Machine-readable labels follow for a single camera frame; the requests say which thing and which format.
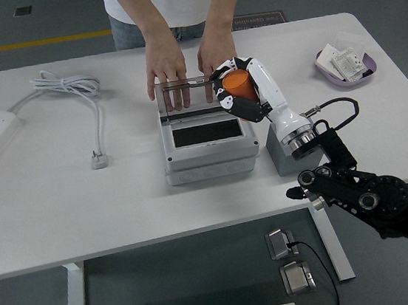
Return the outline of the person's left hand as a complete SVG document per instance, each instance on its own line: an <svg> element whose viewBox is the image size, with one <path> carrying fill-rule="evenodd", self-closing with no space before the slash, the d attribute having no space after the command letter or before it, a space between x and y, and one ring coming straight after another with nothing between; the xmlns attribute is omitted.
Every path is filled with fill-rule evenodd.
<svg viewBox="0 0 408 305"><path fill-rule="evenodd" d="M208 29L203 33L198 50L198 69L205 75L212 73L225 61L237 56L231 28Z"/></svg>

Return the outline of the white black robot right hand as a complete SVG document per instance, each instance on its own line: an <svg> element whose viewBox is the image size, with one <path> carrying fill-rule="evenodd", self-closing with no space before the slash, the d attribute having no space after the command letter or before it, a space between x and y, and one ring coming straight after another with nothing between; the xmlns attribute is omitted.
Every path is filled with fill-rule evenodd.
<svg viewBox="0 0 408 305"><path fill-rule="evenodd" d="M252 86L250 90L256 92L257 100L232 94L223 85L236 69L248 74L248 82ZM268 118L274 124L276 138L283 145L297 149L314 138L309 120L292 111L271 74L257 59L228 59L215 69L209 80L213 83L217 100L226 112L253 123Z"/></svg>

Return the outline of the person's right hand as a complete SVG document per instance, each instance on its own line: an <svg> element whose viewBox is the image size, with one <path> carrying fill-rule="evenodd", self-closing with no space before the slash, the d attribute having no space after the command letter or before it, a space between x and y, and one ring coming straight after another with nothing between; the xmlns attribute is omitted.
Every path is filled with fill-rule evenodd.
<svg viewBox="0 0 408 305"><path fill-rule="evenodd" d="M155 100L155 83L186 79L186 65L182 50L173 35L146 40L146 80L151 101Z"/></svg>

